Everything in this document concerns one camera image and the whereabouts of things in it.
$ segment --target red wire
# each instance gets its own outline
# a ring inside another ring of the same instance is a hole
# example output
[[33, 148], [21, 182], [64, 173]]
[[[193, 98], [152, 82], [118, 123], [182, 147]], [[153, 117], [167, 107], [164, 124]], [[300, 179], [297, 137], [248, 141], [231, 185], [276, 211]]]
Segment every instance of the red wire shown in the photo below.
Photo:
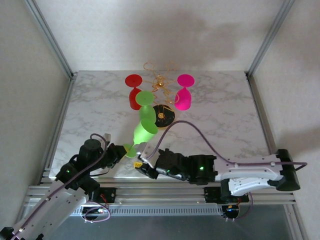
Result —
[[236, 205], [239, 206], [240, 203], [241, 203], [241, 199], [238, 198], [238, 203]]
[[108, 208], [109, 208], [109, 204], [108, 204], [108, 202], [107, 202], [106, 196], [105, 196], [103, 193], [101, 193], [101, 194], [100, 194], [100, 197], [101, 197], [101, 198], [103, 199], [103, 201], [105, 202], [105, 206], [108, 205]]

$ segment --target yellow part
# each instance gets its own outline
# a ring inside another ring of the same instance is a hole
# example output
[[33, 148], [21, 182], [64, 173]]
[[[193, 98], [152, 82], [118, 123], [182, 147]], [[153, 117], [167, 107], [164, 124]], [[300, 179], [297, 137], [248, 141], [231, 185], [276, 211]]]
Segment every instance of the yellow part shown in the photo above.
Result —
[[135, 161], [135, 162], [133, 163], [133, 167], [134, 167], [134, 168], [140, 168], [141, 166], [142, 166], [142, 162]]

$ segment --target pink wine glass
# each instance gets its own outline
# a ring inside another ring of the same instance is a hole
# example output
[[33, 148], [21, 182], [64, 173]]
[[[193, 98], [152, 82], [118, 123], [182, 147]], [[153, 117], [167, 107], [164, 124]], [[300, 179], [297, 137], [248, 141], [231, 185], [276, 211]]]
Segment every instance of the pink wine glass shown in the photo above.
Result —
[[180, 89], [175, 96], [174, 106], [180, 111], [186, 111], [191, 107], [192, 96], [187, 88], [195, 84], [195, 79], [189, 74], [182, 74], [178, 76], [177, 82], [183, 88]]

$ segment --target aluminum frame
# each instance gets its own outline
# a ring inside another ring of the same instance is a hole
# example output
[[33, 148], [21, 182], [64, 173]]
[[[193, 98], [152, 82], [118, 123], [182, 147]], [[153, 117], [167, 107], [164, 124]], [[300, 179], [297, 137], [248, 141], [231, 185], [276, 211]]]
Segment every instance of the aluminum frame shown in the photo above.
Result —
[[[50, 169], [46, 169], [41, 179], [41, 184], [29, 186], [23, 200], [20, 217], [23, 217], [47, 192], [52, 184], [49, 178]], [[103, 188], [117, 188], [115, 202], [110, 207], [119, 210], [117, 214], [123, 216], [145, 216], [143, 212], [132, 212], [142, 207], [150, 210], [167, 210], [162, 216], [172, 216], [175, 212], [168, 209], [179, 210], [182, 213], [191, 215], [207, 215], [208, 211], [196, 209], [221, 209], [221, 205], [206, 203], [204, 187], [219, 187], [219, 182], [212, 182], [205, 186], [189, 184], [171, 178], [160, 178], [157, 181], [150, 181], [148, 178], [139, 179], [133, 182], [126, 178], [99, 177], [96, 180]], [[252, 193], [255, 205], [295, 205], [293, 192], [281, 192], [273, 188], [257, 190]]]
[[[257, 84], [253, 76], [247, 77], [248, 84], [251, 90], [251, 94], [254, 99], [254, 104], [260, 124], [264, 133], [266, 144], [270, 154], [274, 154], [277, 150], [275, 139], [273, 137], [270, 124], [267, 119], [267, 114], [265, 112], [262, 100], [259, 95]], [[293, 240], [308, 240], [308, 235], [304, 227], [299, 209], [296, 204], [284, 204], [284, 211], [286, 213], [288, 226], [290, 229], [291, 237]]]
[[44, 154], [43, 154], [43, 157], [41, 160], [42, 171], [41, 171], [41, 175], [38, 178], [38, 184], [41, 183], [41, 178], [42, 178], [42, 175], [45, 172], [45, 170], [47, 168], [50, 168], [53, 161], [54, 161], [54, 156], [55, 156], [55, 152], [57, 149], [60, 133], [61, 133], [62, 127], [64, 125], [66, 113], [67, 113], [67, 110], [69, 107], [69, 102], [70, 102], [71, 94], [74, 89], [76, 79], [77, 79], [77, 73], [74, 73], [73, 77], [70, 79], [70, 81], [68, 83], [68, 87], [67, 87], [66, 93], [64, 95], [62, 105], [59, 109], [59, 114], [57, 115], [57, 118], [54, 121], [55, 127], [53, 128], [53, 130], [50, 134], [49, 143], [47, 144], [47, 146], [45, 148], [45, 151], [44, 151]]
[[279, 31], [282, 23], [284, 22], [284, 20], [286, 19], [287, 14], [289, 13], [292, 5], [295, 3], [296, 0], [286, 0], [285, 2], [283, 2], [279, 12], [277, 13], [273, 24], [271, 25], [268, 33], [266, 34], [262, 45], [260, 46], [256, 56], [254, 57], [252, 64], [247, 72], [247, 76], [249, 78], [251, 78], [258, 66], [260, 65], [262, 59], [264, 58], [267, 50], [269, 49], [272, 41], [274, 40], [275, 36], [277, 35], [277, 32]]
[[63, 71], [69, 79], [73, 77], [73, 72], [60, 49], [57, 40], [55, 39], [53, 33], [51, 32], [47, 21], [40, 11], [35, 0], [23, 0], [30, 14], [34, 17], [40, 31], [43, 33], [44, 38], [47, 40], [49, 47], [51, 48], [53, 54], [57, 57]]

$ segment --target black disc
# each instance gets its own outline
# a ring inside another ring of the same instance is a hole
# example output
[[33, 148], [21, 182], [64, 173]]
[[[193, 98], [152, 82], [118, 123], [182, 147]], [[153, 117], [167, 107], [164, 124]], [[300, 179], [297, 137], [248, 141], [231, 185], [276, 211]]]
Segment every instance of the black disc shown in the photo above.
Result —
[[228, 219], [235, 219], [239, 215], [239, 205], [224, 205], [222, 206], [223, 217]]
[[155, 110], [155, 125], [158, 128], [166, 128], [175, 120], [175, 112], [168, 105], [159, 104], [153, 107]]

